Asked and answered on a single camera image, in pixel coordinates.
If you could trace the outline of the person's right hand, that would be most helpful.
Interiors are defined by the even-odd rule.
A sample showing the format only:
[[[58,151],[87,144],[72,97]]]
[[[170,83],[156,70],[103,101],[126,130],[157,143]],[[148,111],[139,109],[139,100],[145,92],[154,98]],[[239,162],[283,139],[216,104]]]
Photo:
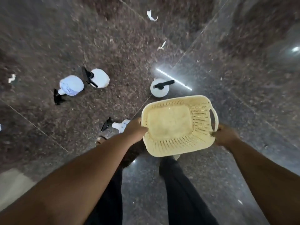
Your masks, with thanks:
[[[215,143],[218,146],[228,146],[230,143],[236,140],[240,140],[240,136],[231,127],[219,124],[218,129],[210,133],[215,138]]]

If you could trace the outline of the person's left forearm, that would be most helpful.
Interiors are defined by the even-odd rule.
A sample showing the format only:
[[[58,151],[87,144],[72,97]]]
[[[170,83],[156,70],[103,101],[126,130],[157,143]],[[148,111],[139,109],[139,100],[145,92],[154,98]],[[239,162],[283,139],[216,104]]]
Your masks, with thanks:
[[[0,225],[122,225],[120,162],[134,144],[116,135],[38,182],[0,213]]]

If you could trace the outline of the cream plastic perforated basket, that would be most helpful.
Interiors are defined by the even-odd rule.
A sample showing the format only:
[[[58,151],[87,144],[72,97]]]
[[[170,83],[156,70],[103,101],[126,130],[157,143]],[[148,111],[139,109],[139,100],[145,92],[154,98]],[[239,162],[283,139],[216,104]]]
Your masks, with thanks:
[[[211,133],[217,131],[219,118],[207,97],[193,95],[148,104],[141,125],[148,128],[143,137],[148,153],[160,158],[212,146]]]

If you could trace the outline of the person's right forearm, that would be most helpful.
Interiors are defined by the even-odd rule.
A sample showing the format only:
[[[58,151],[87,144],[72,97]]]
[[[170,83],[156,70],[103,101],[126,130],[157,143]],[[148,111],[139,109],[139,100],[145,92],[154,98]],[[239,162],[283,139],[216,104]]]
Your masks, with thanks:
[[[270,225],[300,225],[300,176],[234,139],[228,149]]]

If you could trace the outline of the person's left hand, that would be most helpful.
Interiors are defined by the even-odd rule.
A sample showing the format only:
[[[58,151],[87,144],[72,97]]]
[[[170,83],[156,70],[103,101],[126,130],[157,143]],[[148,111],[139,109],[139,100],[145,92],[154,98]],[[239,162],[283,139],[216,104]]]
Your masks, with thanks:
[[[127,146],[132,146],[133,144],[142,140],[142,138],[136,138],[134,136],[134,119],[126,126],[124,132],[122,133],[122,139]]]

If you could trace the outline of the person's sandal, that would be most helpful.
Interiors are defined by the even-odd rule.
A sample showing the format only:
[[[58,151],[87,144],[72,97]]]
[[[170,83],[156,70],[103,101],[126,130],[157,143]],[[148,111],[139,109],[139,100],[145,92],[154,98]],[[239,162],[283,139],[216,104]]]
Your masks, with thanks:
[[[117,135],[118,133],[119,131],[115,128],[108,128],[105,131],[100,132],[99,136],[96,139],[95,145],[98,146],[102,144],[103,142]]]

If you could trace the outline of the person's black trousers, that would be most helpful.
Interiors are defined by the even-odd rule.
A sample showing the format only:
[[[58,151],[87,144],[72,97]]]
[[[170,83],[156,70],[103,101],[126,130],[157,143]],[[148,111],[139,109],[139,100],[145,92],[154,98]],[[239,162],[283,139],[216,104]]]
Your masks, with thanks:
[[[119,166],[84,225],[122,225],[122,167]],[[169,225],[219,225],[174,156],[160,160]]]

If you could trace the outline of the white spray bottle black trigger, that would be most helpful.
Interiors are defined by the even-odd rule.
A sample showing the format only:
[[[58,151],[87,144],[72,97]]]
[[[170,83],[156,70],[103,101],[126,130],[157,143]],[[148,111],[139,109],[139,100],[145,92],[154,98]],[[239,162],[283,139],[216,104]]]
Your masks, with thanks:
[[[117,129],[119,133],[123,133],[126,126],[130,123],[130,120],[123,120],[121,123],[114,122],[111,117],[109,117],[102,125],[101,131],[105,131],[107,128],[112,127]]]
[[[81,67],[83,77],[87,84],[95,88],[105,88],[110,83],[109,76],[99,68],[88,71],[84,66]]]
[[[84,89],[83,81],[75,75],[69,75],[59,82],[59,89],[54,89],[53,99],[55,105],[66,102],[63,96],[76,96]]]
[[[174,83],[174,80],[155,79],[150,85],[150,92],[156,98],[163,98],[168,94],[170,85]]]

